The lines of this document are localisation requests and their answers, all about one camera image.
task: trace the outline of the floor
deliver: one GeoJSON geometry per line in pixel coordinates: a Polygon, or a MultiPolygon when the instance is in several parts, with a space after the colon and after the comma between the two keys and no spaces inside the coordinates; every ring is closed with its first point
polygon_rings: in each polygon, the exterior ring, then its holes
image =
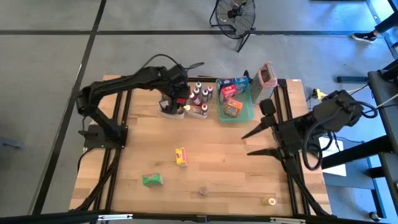
{"type": "MultiPolygon", "coordinates": [[[[335,77],[365,76],[394,59],[382,37],[371,45],[348,37],[351,31],[370,31],[376,25],[365,1],[257,0],[257,30],[285,31],[286,35],[254,35],[239,54],[234,51],[237,40],[206,32],[218,30],[208,24],[214,1],[107,0],[97,27],[93,24],[100,2],[0,1],[0,136],[25,144],[22,150],[9,147],[0,150],[1,217],[30,213],[37,184],[78,75],[84,75],[81,86],[100,80],[105,74],[129,75],[158,53],[169,54],[183,65],[206,63],[192,70],[191,76],[236,77],[246,69],[255,74],[264,62],[271,61],[278,77],[301,79],[309,95],[313,88],[325,93],[358,88],[361,85],[336,83],[335,77]],[[89,31],[97,29],[119,32],[90,38],[89,31]],[[163,35],[127,32],[132,30],[164,32],[163,35]],[[170,30],[203,32],[177,35],[170,30]],[[314,31],[317,35],[289,35],[291,30],[314,31]]],[[[386,7],[386,0],[369,2],[380,19],[392,13],[386,7]]],[[[390,32],[394,41],[394,30],[390,32]]],[[[162,59],[153,64],[171,65],[162,59]]],[[[369,89],[356,93],[355,97],[375,104],[369,89]]],[[[81,116],[73,111],[44,205],[45,213],[68,209],[83,145],[79,129],[81,116]]],[[[357,141],[383,134],[380,118],[363,118],[355,127],[338,133],[357,141]]],[[[377,158],[372,158],[372,162],[376,166],[377,158]]],[[[385,180],[377,181],[384,192],[388,217],[383,221],[397,222],[385,180]]],[[[338,217],[369,220],[367,213],[375,210],[370,190],[328,186],[328,193],[333,213],[338,217]]]]}

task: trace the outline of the cheese grater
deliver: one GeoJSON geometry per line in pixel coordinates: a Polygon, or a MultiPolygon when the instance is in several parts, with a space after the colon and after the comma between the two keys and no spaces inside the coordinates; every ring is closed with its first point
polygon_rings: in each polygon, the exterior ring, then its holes
{"type": "Polygon", "coordinates": [[[254,105],[260,104],[261,100],[270,98],[274,88],[278,85],[278,79],[271,62],[266,62],[252,79],[250,83],[251,100],[254,105]]]}

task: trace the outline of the yellow box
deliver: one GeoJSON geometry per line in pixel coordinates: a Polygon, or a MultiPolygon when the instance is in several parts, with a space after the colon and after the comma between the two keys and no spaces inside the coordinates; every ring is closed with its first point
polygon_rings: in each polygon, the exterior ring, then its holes
{"type": "Polygon", "coordinates": [[[185,149],[182,148],[178,148],[175,149],[175,158],[176,158],[176,162],[177,165],[179,165],[180,167],[184,167],[187,166],[187,155],[185,154],[185,149]]]}

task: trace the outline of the sneaker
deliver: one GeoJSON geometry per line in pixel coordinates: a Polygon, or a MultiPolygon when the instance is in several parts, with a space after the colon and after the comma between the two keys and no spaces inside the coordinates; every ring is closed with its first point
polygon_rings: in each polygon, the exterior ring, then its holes
{"type": "Polygon", "coordinates": [[[351,38],[358,41],[364,41],[367,43],[373,43],[376,40],[376,36],[370,37],[369,34],[354,33],[351,34],[351,38]]]}

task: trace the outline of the pink box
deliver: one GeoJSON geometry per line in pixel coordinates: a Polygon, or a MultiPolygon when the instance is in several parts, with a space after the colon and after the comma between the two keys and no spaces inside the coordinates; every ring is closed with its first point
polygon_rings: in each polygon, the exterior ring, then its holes
{"type": "Polygon", "coordinates": [[[235,85],[226,86],[221,89],[219,100],[222,105],[224,105],[227,100],[233,97],[236,94],[236,87],[235,85]]]}

